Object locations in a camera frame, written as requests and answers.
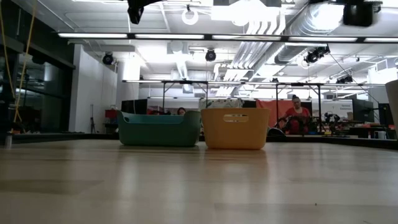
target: plastic basket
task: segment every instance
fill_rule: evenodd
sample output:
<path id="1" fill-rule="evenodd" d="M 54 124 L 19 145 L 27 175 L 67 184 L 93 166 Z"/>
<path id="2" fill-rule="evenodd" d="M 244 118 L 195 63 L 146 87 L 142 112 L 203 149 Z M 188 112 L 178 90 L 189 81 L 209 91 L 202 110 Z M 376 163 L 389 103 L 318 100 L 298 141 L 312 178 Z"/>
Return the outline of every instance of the plastic basket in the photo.
<path id="1" fill-rule="evenodd" d="M 269 109 L 203 109 L 205 141 L 214 149 L 261 149 L 267 140 Z"/>

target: person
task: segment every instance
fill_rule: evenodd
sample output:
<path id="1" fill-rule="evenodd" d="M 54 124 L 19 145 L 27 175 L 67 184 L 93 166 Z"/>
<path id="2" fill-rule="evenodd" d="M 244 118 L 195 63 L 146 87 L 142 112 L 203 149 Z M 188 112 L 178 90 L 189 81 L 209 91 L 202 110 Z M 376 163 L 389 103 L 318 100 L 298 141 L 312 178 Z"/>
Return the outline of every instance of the person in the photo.
<path id="1" fill-rule="evenodd" d="M 306 125 L 309 117 L 311 116 L 310 111 L 301 106 L 301 100 L 298 96 L 293 95 L 292 98 L 293 107 L 286 111 L 286 114 L 283 118 L 288 118 L 289 116 L 298 117 L 304 124 L 303 131 L 304 133 L 308 132 L 308 126 Z M 290 129 L 289 134 L 301 134 L 300 131 L 300 123 L 297 120 L 290 121 Z"/>
<path id="2" fill-rule="evenodd" d="M 177 115 L 184 115 L 187 111 L 185 110 L 185 108 L 179 108 L 177 110 Z"/>

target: ceiling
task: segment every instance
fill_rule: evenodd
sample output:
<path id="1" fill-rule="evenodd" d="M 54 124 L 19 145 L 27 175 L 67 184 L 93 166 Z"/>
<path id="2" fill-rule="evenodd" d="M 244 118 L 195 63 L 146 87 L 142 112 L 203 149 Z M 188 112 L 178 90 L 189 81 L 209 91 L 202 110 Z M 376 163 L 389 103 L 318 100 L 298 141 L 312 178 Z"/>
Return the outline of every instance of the ceiling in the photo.
<path id="1" fill-rule="evenodd" d="M 13 0 L 26 11 L 32 11 L 30 1 Z M 157 33 L 209 33 L 209 34 L 242 34 L 248 26 L 240 27 L 231 21 L 213 21 L 208 15 L 211 7 L 202 6 L 197 9 L 199 20 L 195 25 L 187 25 L 182 21 L 182 11 L 185 6 L 164 5 L 163 16 L 161 5 L 152 4 L 145 8 L 139 25 L 129 22 L 127 16 L 127 4 L 103 4 L 98 2 L 76 2 L 72 0 L 40 0 L 37 17 L 54 28 L 58 32 L 157 32 Z M 296 1 L 295 7 L 285 10 L 286 21 L 296 14 L 305 0 Z M 377 15 L 377 22 L 368 28 L 339 26 L 331 35 L 383 35 L 398 36 L 398 26 L 393 24 L 398 21 L 398 8 L 383 7 Z M 194 51 L 193 59 L 187 61 L 189 70 L 213 71 L 216 62 L 232 60 L 239 50 L 239 42 L 207 42 L 187 41 L 189 46 L 201 47 L 204 51 Z M 141 73 L 150 77 L 156 74 L 170 74 L 176 69 L 176 64 L 167 59 L 167 41 L 148 40 L 91 40 L 85 44 L 86 49 L 97 49 L 107 45 L 133 45 L 145 61 L 145 69 Z M 214 48 L 217 53 L 217 61 L 206 62 L 205 53 L 207 48 Z M 380 61 L 386 55 L 398 57 L 398 46 L 386 44 L 330 44 L 331 54 L 340 63 L 327 56 L 311 66 L 304 69 L 300 65 L 291 63 L 281 70 L 279 81 L 297 82 L 316 79 L 327 80 L 331 75 L 340 73 L 344 69 L 363 64 L 364 61 Z M 126 52 L 117 53 L 117 57 L 123 58 Z M 355 75 L 363 77 L 367 74 L 366 69 L 356 71 Z"/>

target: light wood floor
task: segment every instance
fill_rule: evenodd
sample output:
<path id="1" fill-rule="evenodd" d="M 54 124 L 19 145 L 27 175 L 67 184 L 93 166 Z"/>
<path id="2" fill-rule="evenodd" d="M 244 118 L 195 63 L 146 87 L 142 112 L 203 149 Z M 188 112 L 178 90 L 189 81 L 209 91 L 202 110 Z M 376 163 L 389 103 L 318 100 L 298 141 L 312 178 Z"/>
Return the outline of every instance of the light wood floor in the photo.
<path id="1" fill-rule="evenodd" d="M 205 149 L 98 140 L 0 149 L 0 223 L 398 223 L 398 152 Z"/>

